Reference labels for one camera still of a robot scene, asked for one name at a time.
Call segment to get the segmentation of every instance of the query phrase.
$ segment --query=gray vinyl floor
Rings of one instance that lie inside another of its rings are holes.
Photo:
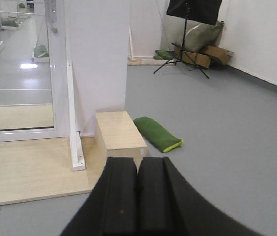
[[[128,68],[126,110],[183,138],[167,153],[215,206],[277,236],[277,93],[234,69]],[[164,156],[152,145],[152,156]],[[0,206],[0,236],[57,236],[86,195]]]

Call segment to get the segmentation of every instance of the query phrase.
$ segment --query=black music stand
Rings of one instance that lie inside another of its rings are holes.
[[[182,38],[182,45],[179,47],[178,52],[173,56],[176,58],[175,61],[171,61],[169,59],[166,61],[161,67],[159,67],[155,72],[157,73],[162,67],[167,64],[176,64],[182,61],[182,56],[186,55],[198,68],[207,79],[209,79],[208,75],[202,70],[202,68],[196,64],[196,62],[185,52],[185,36],[186,36],[186,28],[187,21],[194,20],[198,22],[202,22],[209,25],[215,25],[217,22],[219,9],[222,0],[171,0],[169,3],[169,7],[167,10],[167,15],[176,16],[185,19],[184,23],[184,31]]]

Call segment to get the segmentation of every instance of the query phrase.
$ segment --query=baseboard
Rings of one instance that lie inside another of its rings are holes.
[[[264,87],[270,91],[277,93],[277,83],[273,81],[269,81],[265,78],[262,78],[261,76],[245,72],[240,68],[234,68],[232,66],[227,66],[227,67],[229,70],[231,70],[231,72],[240,76],[241,78],[244,78],[245,80],[251,81],[254,84],[257,84],[261,87]]]

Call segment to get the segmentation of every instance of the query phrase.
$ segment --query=yellow trim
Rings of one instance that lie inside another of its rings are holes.
[[[163,153],[167,153],[167,152],[171,151],[172,149],[176,148],[177,146],[179,146],[183,142],[184,142],[184,140],[182,139],[181,141],[167,147],[165,150],[163,150]]]

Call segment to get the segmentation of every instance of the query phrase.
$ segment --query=white wall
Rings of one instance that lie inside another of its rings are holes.
[[[230,1],[220,45],[231,66],[277,85],[277,1]]]
[[[125,107],[129,0],[71,0],[78,130],[93,136],[97,111]]]
[[[130,26],[134,55],[152,57],[160,49],[162,22],[167,0],[132,0]]]

